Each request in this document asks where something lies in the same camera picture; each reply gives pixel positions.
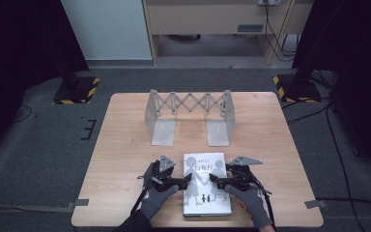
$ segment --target book title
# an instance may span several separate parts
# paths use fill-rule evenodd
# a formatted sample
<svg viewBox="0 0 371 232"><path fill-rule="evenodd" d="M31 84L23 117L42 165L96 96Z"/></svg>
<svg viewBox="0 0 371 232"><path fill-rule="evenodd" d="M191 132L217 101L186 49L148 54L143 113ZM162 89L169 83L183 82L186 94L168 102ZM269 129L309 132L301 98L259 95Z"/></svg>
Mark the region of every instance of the book title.
<svg viewBox="0 0 371 232"><path fill-rule="evenodd" d="M213 171L213 166L210 164L209 159L199 159L194 166L196 171Z"/></svg>

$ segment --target cable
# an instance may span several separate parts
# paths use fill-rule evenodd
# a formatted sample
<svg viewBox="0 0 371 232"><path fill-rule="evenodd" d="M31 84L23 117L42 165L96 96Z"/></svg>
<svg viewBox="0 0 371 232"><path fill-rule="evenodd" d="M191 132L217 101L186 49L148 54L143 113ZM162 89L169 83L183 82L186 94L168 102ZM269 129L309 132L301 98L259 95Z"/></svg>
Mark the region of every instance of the cable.
<svg viewBox="0 0 371 232"><path fill-rule="evenodd" d="M333 74L333 77L332 77L332 86L335 86L336 85L338 74L335 71L330 71L330 73Z"/></svg>
<svg viewBox="0 0 371 232"><path fill-rule="evenodd" d="M357 215L357 211L355 209L355 205L354 205L354 199L352 197L352 193L351 193L351 188L349 186L349 180L348 180L348 174L346 173L346 168L345 168L345 164L343 162L343 159L342 159L342 155L339 151L339 147L338 147L338 144L337 144L337 141L336 141L336 138L335 138L335 135L333 133L333 129L332 129L332 126L330 124L330 119L329 119L329 114L328 114L328 109L330 107L330 104L328 105L328 107L326 107L326 116L327 116L327 121L328 121L328 127L329 127L329 131L330 131L330 135L332 136L332 139L333 139L333 143L335 145L335 149L336 149L336 154L338 155L338 158L339 158L339 161L340 161L340 164L342 166L342 171L343 171L343 176L345 178L345 184L346 184L346 189L347 189L347 192L348 192L348 195L349 195L349 199L350 199L350 203L351 203L351 207L352 207L352 212L354 214L354 217L355 217L355 220L357 221L357 225L359 226L360 230L362 232L365 232L365 229L363 228L362 224L360 223L360 220L359 220L359 217Z"/></svg>
<svg viewBox="0 0 371 232"><path fill-rule="evenodd" d="M26 115L26 117L24 117L24 118L22 118L22 119L14 120L13 123L19 123L19 122L22 122L22 121L26 120L27 118L29 118L29 116L31 116L31 114L32 114L32 108L31 108L31 107L29 107L29 106L27 106L27 105L24 105L24 104L21 105L20 107L28 108L28 109L29 109L29 114Z"/></svg>
<svg viewBox="0 0 371 232"><path fill-rule="evenodd" d="M322 72L321 71L313 71L316 75L318 75L318 77L321 79L321 81L323 81L323 82L325 82L327 85L330 85L329 83L328 83L328 81L325 79L325 77L324 77L324 75L322 74Z"/></svg>
<svg viewBox="0 0 371 232"><path fill-rule="evenodd" d="M329 104L325 105L322 109L320 109L320 110L318 110L318 111L316 111L314 113L311 113L311 114L308 114L308 115L305 115L305 116L301 116L301 117L299 117L297 119L293 119L293 120L287 121L287 124L288 125L291 125L291 124L294 124L294 123L296 123L296 122L298 122L298 121L300 121L302 119L309 118L311 116L317 115L317 114L323 112L324 110L326 110L327 108L329 108L331 105L332 105L332 101Z"/></svg>
<svg viewBox="0 0 371 232"><path fill-rule="evenodd" d="M286 7L285 9L281 9L280 11L281 11L281 12L288 11L288 9L290 9L290 8L294 5L294 3L295 3L295 2L292 1L291 4L290 4L288 7Z"/></svg>
<svg viewBox="0 0 371 232"><path fill-rule="evenodd" d="M288 36L289 36L289 35L285 35L285 36L284 36L284 40L282 41L282 51L283 51L283 52L290 52L290 53L293 53L292 55L294 56L295 53L297 52L296 50L285 50L285 48L284 48L285 43L286 43L286 41L287 41L287 39L288 39ZM300 42L299 39L298 39L298 37L299 37L299 35L297 35L297 44L296 44L296 49L298 49L298 43Z"/></svg>
<svg viewBox="0 0 371 232"><path fill-rule="evenodd" d="M276 45L279 47L279 49L281 50L282 54L283 54L285 57L287 57L287 58L291 58L291 59L289 59L289 60L281 59L281 58L278 56L278 54L276 53L275 47L274 47L274 46L271 44L271 42L270 42L270 40L269 40L269 38L268 38L268 27L270 27L271 32L272 32L272 34L273 34L275 37L276 37L276 34L273 32L272 27L271 27L271 24L270 24L270 19L269 19L269 14L270 14L269 6L270 6L270 4L269 4L268 0L264 0L264 3L265 3L265 11L266 11L265 38L266 38L268 44L270 45L270 47L272 48L273 53L275 54L275 56L276 56L276 58L277 58L278 60L283 61L283 62L290 62L290 61L293 61L293 60L294 60L293 56L295 56L295 55L292 55L292 54L285 54L284 50L282 49L281 45L279 44L278 39L276 39Z"/></svg>
<svg viewBox="0 0 371 232"><path fill-rule="evenodd" d="M295 52L297 52L299 45L300 45L300 35L297 35L297 46L295 47Z"/></svg>
<svg viewBox="0 0 371 232"><path fill-rule="evenodd" d="M272 228L274 231L276 231L276 225L275 225L275 218L273 217L273 210L272 210L272 205L270 201L270 196L269 194L272 194L270 191L265 190L264 186L261 184L261 182L257 179L257 177L251 172L251 178L253 178L255 185L258 187L258 189L261 190L262 194L265 197L266 203L267 203L267 208L268 208L268 213L270 215L270 220L272 221Z"/></svg>
<svg viewBox="0 0 371 232"><path fill-rule="evenodd" d="M282 108L282 109L284 109L284 108L288 108L289 106L292 106L292 105L294 105L294 104L296 104L296 103L299 103L299 101L295 101L295 102L292 102L292 103L290 103L290 104L284 105L284 106L282 106L281 108Z"/></svg>

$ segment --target hand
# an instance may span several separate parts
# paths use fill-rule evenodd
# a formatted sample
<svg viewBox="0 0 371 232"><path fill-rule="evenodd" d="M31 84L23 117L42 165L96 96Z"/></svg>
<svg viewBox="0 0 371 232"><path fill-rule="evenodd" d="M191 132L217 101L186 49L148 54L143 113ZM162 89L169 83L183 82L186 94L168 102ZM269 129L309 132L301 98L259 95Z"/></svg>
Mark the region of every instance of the hand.
<svg viewBox="0 0 371 232"><path fill-rule="evenodd" d="M261 228L272 224L272 221L264 210L264 201L261 198L261 191L256 187L250 187L247 191L240 191L230 185L225 191L237 196L243 203L243 207L250 214L254 227Z"/></svg>
<svg viewBox="0 0 371 232"><path fill-rule="evenodd" d="M144 216L148 220L152 219L158 210L161 208L162 203L176 193L179 190L178 186L172 186L166 191L158 192L155 186L151 186L148 190L146 195L143 197L141 201L141 208L140 211L143 213Z"/></svg>

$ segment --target silver frame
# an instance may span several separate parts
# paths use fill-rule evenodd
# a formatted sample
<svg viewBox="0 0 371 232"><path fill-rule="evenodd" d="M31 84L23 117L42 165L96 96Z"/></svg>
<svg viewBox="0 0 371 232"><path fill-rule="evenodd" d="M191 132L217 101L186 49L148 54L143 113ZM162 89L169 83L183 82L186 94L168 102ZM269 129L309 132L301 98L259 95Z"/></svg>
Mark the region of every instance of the silver frame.
<svg viewBox="0 0 371 232"><path fill-rule="evenodd" d="M176 128L177 114L180 107L192 112L197 107L204 109L206 121L207 143L209 146L229 146L231 133L235 126L236 117L231 91L225 90L217 100L211 93L205 93L197 99L188 93L182 99L175 92L163 98L157 90L150 91L145 112L145 123L152 134L152 145L172 146ZM174 116L173 119L160 119L163 109L168 109ZM210 111L219 110L219 119L210 119Z"/></svg>

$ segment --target gray floor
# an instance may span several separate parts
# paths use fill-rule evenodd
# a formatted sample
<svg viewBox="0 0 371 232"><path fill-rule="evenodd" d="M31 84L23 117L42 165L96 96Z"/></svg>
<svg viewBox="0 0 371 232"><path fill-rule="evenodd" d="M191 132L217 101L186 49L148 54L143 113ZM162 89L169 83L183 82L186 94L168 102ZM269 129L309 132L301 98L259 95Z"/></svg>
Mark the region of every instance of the gray floor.
<svg viewBox="0 0 371 232"><path fill-rule="evenodd" d="M32 87L25 93L25 106L19 109L14 123L0 141L0 205L59 209L77 199L113 93L148 92L151 88L160 92L213 92L231 89L235 92L276 93L272 78L279 73L292 72L290 62L275 61L272 65L265 64L254 37L209 36L186 43L165 38L162 42L156 67L102 67L91 72L80 72L79 75L82 76L95 75L100 78L98 90L88 104L51 104L61 83L60 78ZM203 43L211 46L203 51L198 48L198 44ZM331 78L329 72L324 74L328 80ZM317 87L323 97L328 96L326 88L320 85ZM281 106L286 107L283 109L285 117L288 122L292 122L324 108L328 103L329 100L323 100L287 107L289 104L282 102ZM353 146L338 115L328 110L328 118L346 168L352 197L371 200L371 160L354 155ZM91 126L89 120L97 120L95 129L91 139L82 140L81 138L87 136L85 128ZM325 223L320 228L278 228L278 231L361 231L351 204L346 200L349 193L328 129L326 111L290 124L290 130L316 197L345 200L327 200L328 206L321 209ZM355 207L365 231L371 231L371 203L355 202ZM73 229L71 213L0 211L0 231ZM111 229L78 228L77 231Z"/></svg>

